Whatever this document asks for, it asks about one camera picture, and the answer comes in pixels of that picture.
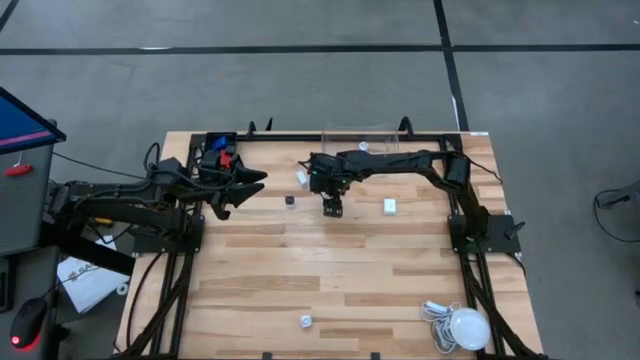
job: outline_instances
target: wooden tabletop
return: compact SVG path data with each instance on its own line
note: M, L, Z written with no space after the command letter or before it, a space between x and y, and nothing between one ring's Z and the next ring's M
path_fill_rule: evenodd
M163 158L186 163L191 133L167 134ZM464 152L497 170L489 136L462 133ZM399 151L438 150L401 142ZM379 175L354 183L344 216L322 216L322 199L300 188L298 160L318 142L241 142L248 168L269 173L265 189L219 221L204 208L206 231L196 255L180 358L443 358L419 307L432 300L465 304L457 256L451 251L447 195L418 175ZM490 212L506 210L500 183L472 166L472 184ZM287 209L285 195L296 197ZM397 214L385 216L385 198ZM158 306L164 255L150 272L133 319L138 334ZM133 292L152 254L136 261L117 343L125 348ZM506 255L487 255L497 307L531 349L542 352L522 270ZM313 326L299 319L311 315ZM168 350L173 314L162 349ZM447 358L475 358L458 350Z

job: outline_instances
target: monitor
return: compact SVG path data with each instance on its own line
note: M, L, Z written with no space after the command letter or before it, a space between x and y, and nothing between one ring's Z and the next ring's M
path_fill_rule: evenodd
M0 87L0 154L66 139L62 131Z

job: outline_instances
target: white paper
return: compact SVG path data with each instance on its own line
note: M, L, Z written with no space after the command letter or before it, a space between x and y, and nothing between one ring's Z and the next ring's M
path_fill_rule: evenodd
M104 239L110 241L113 237L104 236ZM113 242L105 244L102 240L97 240L96 244L116 250L116 245ZM120 284L129 281L129 276L102 268L93 270L95 268L95 265L74 257L69 257L58 264L58 278L60 281L76 277L74 280L66 281L62 286L69 294L76 311L81 314L89 311Z

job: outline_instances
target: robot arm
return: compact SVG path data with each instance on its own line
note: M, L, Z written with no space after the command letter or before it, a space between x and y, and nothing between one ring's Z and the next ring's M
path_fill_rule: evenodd
M237 154L222 164L209 152L202 160L197 178L170 158L150 165L145 179L135 184L66 183L54 192L48 212L64 228L81 229L88 218L103 217L180 233L189 225L190 215L176 207L177 201L187 205L205 201L218 219L227 220L227 205L237 208L264 188L257 181L267 174L245 168Z
M435 160L442 160L445 168L439 175L433 168ZM487 235L489 212L478 203L469 181L471 163L464 155L452 151L417 152L372 155L352 150L336 154L311 153L301 163L310 175L309 187L323 197L324 215L342 217L342 201L353 181L362 182L376 174L419 174L435 187L453 194L467 218L467 236L481 240Z

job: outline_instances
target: gray carpet floor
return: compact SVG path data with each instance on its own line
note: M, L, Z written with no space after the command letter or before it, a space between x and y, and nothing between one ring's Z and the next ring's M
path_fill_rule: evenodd
M0 9L9 0L0 0ZM632 0L445 0L454 44L640 43ZM20 0L2 48L345 43L439 44L431 1ZM455 54L469 126L491 134L521 233L527 281L547 354L640 355L640 244L596 225L596 192L640 179L640 52ZM365 127L409 116L419 130L456 130L441 53L0 56L0 85L68 141L56 150L142 173L151 142L170 130ZM56 181L117 176L54 159ZM640 237L637 211L602 213ZM121 245L126 251L128 242ZM61 358L104 357L124 298L79 316Z

